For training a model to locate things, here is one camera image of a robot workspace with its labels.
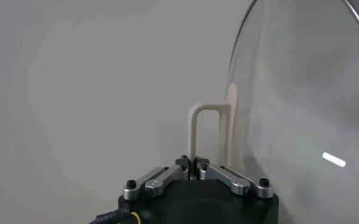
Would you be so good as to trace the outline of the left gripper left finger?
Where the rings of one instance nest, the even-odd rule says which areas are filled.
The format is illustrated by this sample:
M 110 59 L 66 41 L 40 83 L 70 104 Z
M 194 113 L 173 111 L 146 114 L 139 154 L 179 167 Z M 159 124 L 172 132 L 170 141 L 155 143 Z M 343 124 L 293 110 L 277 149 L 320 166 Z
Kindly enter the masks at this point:
M 182 155 L 171 167 L 156 167 L 136 180 L 128 180 L 123 187 L 123 197 L 128 201 L 138 200 L 144 192 L 158 197 L 174 180 L 189 179 L 189 158 Z

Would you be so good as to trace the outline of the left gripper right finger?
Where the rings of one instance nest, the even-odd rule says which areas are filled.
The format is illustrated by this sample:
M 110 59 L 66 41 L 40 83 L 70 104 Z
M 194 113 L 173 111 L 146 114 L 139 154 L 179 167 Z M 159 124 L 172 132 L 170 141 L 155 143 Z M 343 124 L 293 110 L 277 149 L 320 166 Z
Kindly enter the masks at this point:
M 195 157 L 194 166 L 200 180 L 218 180 L 233 194 L 244 196 L 251 192 L 261 199 L 270 199 L 274 195 L 269 178 L 251 178 L 231 167 L 210 164 L 209 159 L 200 156 Z

